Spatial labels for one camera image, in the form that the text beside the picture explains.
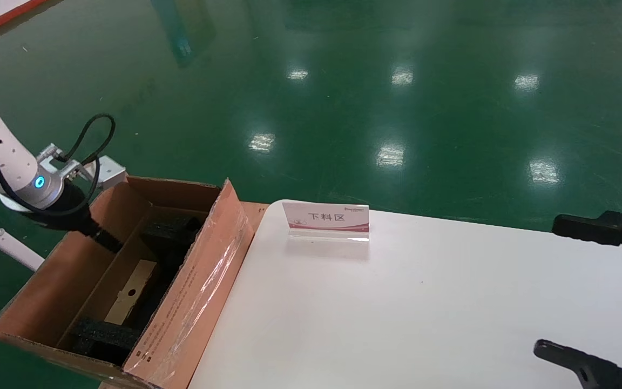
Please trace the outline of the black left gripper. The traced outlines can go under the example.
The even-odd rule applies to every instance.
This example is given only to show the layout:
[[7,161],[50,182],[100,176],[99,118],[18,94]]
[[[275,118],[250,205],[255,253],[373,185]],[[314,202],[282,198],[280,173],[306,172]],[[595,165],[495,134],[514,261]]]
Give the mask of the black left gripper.
[[25,212],[24,217],[50,230],[81,232],[107,251],[117,254],[123,248],[123,242],[102,229],[91,216],[89,201],[96,190],[96,186],[91,186],[86,194],[78,185],[64,183],[57,201],[41,213]]

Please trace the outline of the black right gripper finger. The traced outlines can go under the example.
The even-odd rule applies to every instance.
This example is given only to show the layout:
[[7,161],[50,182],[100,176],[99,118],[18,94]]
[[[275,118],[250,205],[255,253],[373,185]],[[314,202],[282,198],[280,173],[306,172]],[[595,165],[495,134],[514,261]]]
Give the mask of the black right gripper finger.
[[595,219],[560,214],[553,220],[551,232],[600,245],[622,246],[622,212],[607,210]]
[[535,342],[533,354],[575,373],[582,388],[622,388],[622,367],[609,360],[550,340]]

